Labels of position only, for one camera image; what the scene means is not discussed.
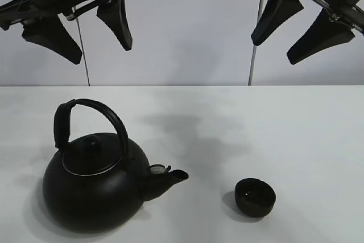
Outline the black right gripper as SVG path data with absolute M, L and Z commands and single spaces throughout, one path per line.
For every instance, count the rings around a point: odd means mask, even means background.
M 327 48 L 350 42 L 352 30 L 363 32 L 363 10 L 360 0 L 311 0 L 322 8 L 304 35 L 288 50 L 292 65 Z M 261 45 L 279 26 L 300 12 L 300 0 L 267 0 L 257 26 L 251 34 L 255 46 Z

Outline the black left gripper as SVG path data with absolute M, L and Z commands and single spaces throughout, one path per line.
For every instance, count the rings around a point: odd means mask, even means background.
M 23 23 L 22 38 L 78 65 L 82 50 L 57 14 L 85 1 L 88 0 L 12 0 L 1 6 L 1 28 L 8 30 L 12 24 L 37 18 Z M 106 0 L 99 5 L 97 17 L 108 26 L 124 50 L 132 49 L 133 37 L 127 21 L 125 0 Z

